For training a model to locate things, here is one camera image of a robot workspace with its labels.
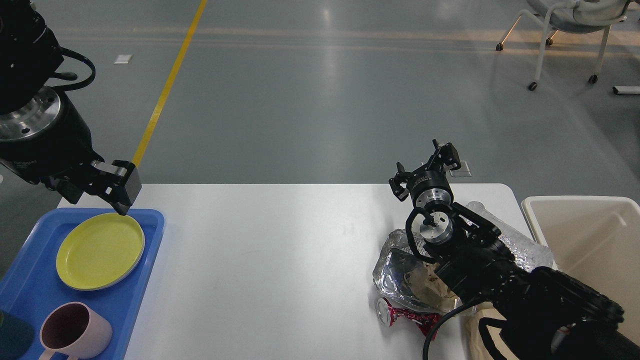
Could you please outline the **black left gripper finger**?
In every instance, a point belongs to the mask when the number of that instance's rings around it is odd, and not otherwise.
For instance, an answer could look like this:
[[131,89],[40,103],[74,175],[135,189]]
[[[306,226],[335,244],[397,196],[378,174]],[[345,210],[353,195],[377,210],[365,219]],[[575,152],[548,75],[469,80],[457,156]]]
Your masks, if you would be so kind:
[[110,204],[125,216],[141,192],[142,183],[134,162],[114,160],[111,164],[93,160],[81,166],[82,189]]
[[64,178],[43,177],[42,183],[47,189],[57,192],[68,203],[73,205],[77,204],[84,194],[84,191],[80,189],[80,187]]

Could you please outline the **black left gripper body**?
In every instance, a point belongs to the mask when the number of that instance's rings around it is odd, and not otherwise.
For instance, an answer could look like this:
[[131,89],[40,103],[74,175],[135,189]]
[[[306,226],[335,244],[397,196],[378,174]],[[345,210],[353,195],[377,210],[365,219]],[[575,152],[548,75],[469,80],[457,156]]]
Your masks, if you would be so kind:
[[60,174],[103,157],[89,126],[64,92],[43,86],[20,109],[0,116],[0,161],[26,182]]

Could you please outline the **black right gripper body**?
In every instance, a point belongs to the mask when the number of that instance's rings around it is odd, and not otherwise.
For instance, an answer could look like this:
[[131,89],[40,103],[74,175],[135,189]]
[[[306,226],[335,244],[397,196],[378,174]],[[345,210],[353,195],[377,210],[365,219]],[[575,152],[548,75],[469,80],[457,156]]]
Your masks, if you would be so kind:
[[436,170],[418,171],[407,181],[412,204],[416,208],[426,208],[430,203],[440,202],[451,205],[454,194],[446,172]]

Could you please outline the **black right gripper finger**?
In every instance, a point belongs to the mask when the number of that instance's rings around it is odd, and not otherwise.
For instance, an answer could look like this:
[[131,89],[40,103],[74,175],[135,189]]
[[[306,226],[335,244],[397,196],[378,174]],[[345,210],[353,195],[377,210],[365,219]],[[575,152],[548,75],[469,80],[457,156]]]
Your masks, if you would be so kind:
[[432,143],[435,151],[426,164],[428,171],[445,173],[451,170],[457,171],[462,167],[458,151],[451,142],[439,143],[436,139],[432,139]]
[[414,174],[410,171],[406,171],[405,167],[400,162],[396,162],[396,168],[397,171],[395,175],[389,178],[389,185],[393,195],[400,202],[403,202],[410,196],[410,191],[407,188],[407,185]]

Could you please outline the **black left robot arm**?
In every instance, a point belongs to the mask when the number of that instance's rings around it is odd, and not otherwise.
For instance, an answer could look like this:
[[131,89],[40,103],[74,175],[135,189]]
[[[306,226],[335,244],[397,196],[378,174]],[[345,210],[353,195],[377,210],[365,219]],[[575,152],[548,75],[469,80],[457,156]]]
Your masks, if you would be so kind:
[[62,47],[30,0],[0,5],[0,159],[19,178],[71,204],[82,194],[126,215],[142,189],[133,162],[107,163],[67,95],[89,86],[96,67]]

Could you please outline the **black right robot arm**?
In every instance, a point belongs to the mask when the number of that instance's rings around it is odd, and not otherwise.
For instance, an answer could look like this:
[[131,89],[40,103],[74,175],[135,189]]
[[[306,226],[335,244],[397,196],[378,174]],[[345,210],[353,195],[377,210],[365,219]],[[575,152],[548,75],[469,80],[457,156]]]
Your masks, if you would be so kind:
[[618,330],[622,306],[557,269],[519,267],[499,239],[498,226],[454,201],[446,173],[462,165],[455,146],[432,143],[434,153],[425,164],[406,171],[398,162],[388,181],[399,201],[410,198],[413,205],[405,223],[412,255],[434,264],[435,274],[462,301],[431,328],[423,359],[448,319],[489,302],[503,319],[483,317],[478,332],[494,360],[505,356],[489,328],[499,330],[520,360],[637,360],[639,346]]

